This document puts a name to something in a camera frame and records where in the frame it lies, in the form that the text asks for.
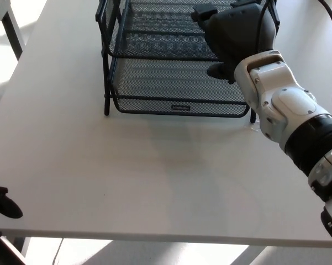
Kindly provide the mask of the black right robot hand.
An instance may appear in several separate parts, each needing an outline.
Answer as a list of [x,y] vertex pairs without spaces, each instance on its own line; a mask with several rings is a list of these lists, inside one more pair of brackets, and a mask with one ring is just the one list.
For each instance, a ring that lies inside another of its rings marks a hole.
[[218,11],[211,3],[193,7],[192,20],[204,32],[204,39],[219,60],[210,65],[207,75],[235,82],[234,71],[243,59],[273,49],[280,23],[271,9],[274,1],[235,1],[230,8]]

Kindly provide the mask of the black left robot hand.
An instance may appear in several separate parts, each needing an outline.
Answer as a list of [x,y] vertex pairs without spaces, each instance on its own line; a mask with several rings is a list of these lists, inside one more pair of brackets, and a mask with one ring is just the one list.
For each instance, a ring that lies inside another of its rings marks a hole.
[[23,216],[20,207],[7,196],[8,188],[0,186],[0,213],[8,218],[19,219]]

